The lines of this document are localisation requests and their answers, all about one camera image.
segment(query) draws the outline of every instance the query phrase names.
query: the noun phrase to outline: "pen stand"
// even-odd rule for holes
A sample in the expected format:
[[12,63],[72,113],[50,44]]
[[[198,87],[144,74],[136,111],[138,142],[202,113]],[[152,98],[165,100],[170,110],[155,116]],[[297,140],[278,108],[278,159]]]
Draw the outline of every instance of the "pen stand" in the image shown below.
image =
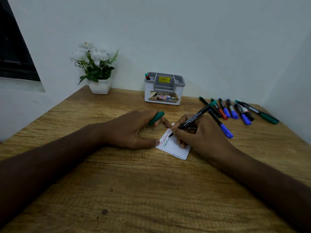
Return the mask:
[[145,78],[145,101],[168,105],[179,105],[185,80],[180,75],[148,72]]

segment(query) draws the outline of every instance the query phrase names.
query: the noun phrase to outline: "white flower pot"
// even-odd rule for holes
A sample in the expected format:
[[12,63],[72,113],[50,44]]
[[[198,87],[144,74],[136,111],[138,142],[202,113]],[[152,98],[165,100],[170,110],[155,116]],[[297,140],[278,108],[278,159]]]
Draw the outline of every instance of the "white flower pot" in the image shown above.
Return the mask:
[[98,83],[87,79],[87,83],[94,94],[106,95],[111,88],[111,77],[106,80],[98,80]]

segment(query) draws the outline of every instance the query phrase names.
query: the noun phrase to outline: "paper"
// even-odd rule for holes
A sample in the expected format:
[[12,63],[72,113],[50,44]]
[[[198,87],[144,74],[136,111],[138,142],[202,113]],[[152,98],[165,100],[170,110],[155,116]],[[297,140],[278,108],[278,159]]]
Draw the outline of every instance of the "paper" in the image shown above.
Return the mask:
[[171,133],[172,130],[167,129],[160,139],[160,145],[158,145],[156,148],[163,150],[177,158],[186,160],[191,148],[190,145],[187,145],[187,147],[184,149],[181,148],[177,143],[177,138],[175,136],[169,137]]

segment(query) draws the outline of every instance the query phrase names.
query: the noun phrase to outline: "wooden table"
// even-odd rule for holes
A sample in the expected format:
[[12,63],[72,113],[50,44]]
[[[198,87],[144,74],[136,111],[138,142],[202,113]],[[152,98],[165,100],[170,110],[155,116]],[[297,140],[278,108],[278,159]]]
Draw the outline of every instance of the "wooden table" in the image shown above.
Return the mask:
[[[0,146],[0,159],[16,155],[95,122],[142,106],[163,110],[171,121],[203,104],[183,97],[180,106],[144,102],[143,92],[111,89],[94,95],[88,86],[55,106]],[[252,157],[311,185],[311,147],[282,123],[253,114],[224,123],[231,143]],[[160,138],[166,128],[146,128]],[[58,180],[1,232],[294,232],[236,180],[190,150],[183,161],[159,149],[105,147]]]

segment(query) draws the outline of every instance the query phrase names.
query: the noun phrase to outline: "person's left hand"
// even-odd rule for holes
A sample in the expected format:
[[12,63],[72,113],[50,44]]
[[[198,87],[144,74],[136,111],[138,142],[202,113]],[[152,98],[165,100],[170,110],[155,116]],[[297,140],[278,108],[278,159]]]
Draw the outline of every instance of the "person's left hand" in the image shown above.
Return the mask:
[[[160,141],[155,138],[140,138],[138,131],[156,115],[157,110],[141,108],[123,114],[118,118],[105,123],[96,124],[99,129],[102,142],[108,146],[128,149],[149,149],[156,147]],[[157,127],[163,123],[167,128],[172,127],[171,123],[162,117],[154,123]]]

